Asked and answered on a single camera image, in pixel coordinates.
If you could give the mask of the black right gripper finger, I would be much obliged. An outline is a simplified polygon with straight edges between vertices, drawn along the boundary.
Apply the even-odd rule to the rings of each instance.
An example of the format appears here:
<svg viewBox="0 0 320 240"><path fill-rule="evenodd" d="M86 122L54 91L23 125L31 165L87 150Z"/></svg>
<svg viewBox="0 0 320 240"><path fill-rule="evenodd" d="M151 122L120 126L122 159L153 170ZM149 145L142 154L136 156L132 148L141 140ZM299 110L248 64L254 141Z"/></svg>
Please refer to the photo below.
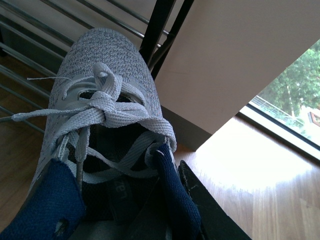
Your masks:
<svg viewBox="0 0 320 240"><path fill-rule="evenodd" d="M180 161L178 171L180 180L201 217L199 240L250 239L225 213L184 160Z"/></svg>

